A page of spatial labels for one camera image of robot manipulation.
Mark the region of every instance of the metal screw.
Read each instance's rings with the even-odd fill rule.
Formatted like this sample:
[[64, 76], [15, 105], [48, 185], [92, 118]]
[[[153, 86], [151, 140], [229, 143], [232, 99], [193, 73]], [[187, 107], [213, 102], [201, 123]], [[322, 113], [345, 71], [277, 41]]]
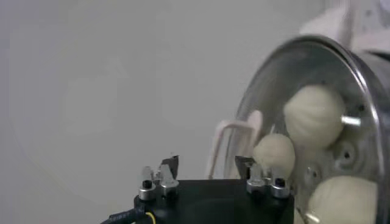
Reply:
[[150, 188], [152, 188], [152, 186], [153, 186], [153, 182], [151, 180], [144, 180], [142, 182], [142, 187], [144, 189], [150, 189]]

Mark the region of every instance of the metal bracket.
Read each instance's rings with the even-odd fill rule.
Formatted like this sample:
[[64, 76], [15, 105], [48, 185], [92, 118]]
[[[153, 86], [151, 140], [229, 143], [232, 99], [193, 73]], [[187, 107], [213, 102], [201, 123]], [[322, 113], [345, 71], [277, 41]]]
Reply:
[[160, 166], [160, 175], [162, 177], [160, 182], [162, 194], [165, 197], [176, 195], [179, 182], [173, 178], [171, 170], [167, 164]]
[[255, 191], [261, 191], [266, 182], [263, 179], [263, 170], [257, 163], [250, 168], [250, 178], [246, 181], [246, 191], [252, 194]]

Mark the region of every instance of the screw head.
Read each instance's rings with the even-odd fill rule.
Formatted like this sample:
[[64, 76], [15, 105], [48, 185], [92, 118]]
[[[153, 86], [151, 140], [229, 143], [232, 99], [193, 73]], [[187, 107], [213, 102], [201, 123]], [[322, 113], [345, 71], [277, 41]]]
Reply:
[[153, 186], [153, 182], [151, 180], [144, 180], [142, 181], [142, 187], [144, 189], [150, 189]]
[[275, 185], [278, 187], [285, 187], [286, 186], [286, 181], [282, 178], [276, 178], [275, 179]]

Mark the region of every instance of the dumpling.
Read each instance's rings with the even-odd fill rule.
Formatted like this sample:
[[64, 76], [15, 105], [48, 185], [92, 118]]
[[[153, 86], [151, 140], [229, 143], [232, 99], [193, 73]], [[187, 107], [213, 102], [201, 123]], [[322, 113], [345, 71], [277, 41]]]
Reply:
[[289, 137], [308, 149], [326, 148], [340, 135], [345, 110], [341, 96], [332, 89], [323, 85], [303, 87], [283, 109]]
[[294, 146], [284, 135], [269, 134], [254, 148], [253, 158], [264, 170], [276, 169], [287, 179], [294, 168]]
[[306, 217], [312, 224], [374, 224], [376, 210], [376, 183], [340, 176], [316, 188], [309, 199]]

